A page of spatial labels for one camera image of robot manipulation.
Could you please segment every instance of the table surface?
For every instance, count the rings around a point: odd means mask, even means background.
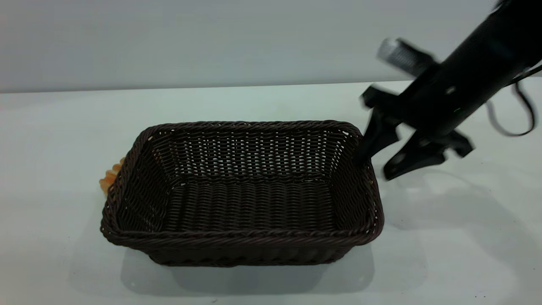
[[[408,82],[382,82],[401,91]],[[477,149],[385,182],[384,231],[317,266],[170,268],[100,233],[105,170],[139,132],[198,120],[324,120],[365,130],[369,86],[190,88],[0,94],[0,304],[538,304],[542,129],[499,135],[485,107],[461,125]],[[542,78],[524,83],[542,104]],[[504,126],[527,128],[509,88]]]

